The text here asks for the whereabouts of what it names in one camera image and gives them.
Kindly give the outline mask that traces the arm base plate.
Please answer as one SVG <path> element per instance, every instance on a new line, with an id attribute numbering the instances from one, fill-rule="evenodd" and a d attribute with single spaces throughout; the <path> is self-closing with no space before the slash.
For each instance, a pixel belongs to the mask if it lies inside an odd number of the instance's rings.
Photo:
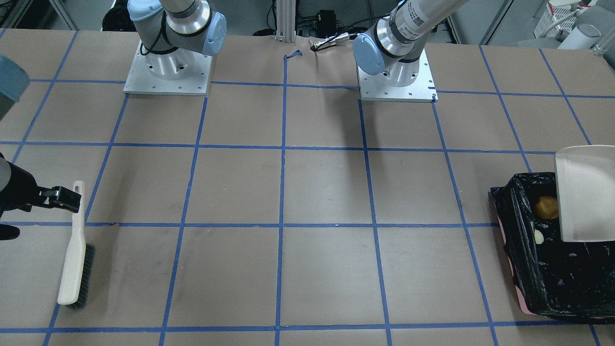
<path id="1" fill-rule="evenodd" d="M 214 57 L 186 49 L 143 55 L 137 44 L 123 92 L 151 96 L 207 96 Z"/>
<path id="2" fill-rule="evenodd" d="M 371 76 L 357 68 L 360 98 L 364 101 L 439 100 L 426 51 L 411 63 L 394 63 L 384 73 Z"/>

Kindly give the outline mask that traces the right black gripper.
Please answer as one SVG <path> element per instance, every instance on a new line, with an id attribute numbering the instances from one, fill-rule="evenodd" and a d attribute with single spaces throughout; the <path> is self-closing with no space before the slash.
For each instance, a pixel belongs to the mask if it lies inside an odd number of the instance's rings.
<path id="1" fill-rule="evenodd" d="M 63 186 L 48 191 L 48 198 L 40 193 L 46 191 L 37 185 L 31 173 L 12 163 L 0 165 L 0 214 L 10 210 L 29 212 L 32 207 L 55 208 L 76 214 L 81 206 L 81 194 Z"/>

